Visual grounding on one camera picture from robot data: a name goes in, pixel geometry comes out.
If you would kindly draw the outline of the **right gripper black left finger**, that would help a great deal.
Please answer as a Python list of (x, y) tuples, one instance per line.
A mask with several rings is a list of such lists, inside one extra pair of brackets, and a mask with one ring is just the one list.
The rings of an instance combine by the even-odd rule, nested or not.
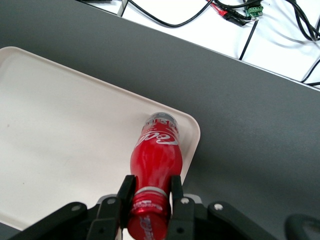
[(100, 201), (86, 235), (87, 240), (123, 239), (123, 229), (128, 223), (135, 186), (134, 175), (127, 175), (116, 195), (104, 197)]

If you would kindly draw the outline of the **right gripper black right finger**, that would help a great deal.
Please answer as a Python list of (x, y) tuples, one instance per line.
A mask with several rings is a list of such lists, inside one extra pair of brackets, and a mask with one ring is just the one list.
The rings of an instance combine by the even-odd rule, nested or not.
[(171, 177), (173, 210), (169, 220), (166, 240), (195, 239), (195, 202), (184, 196), (181, 177)]

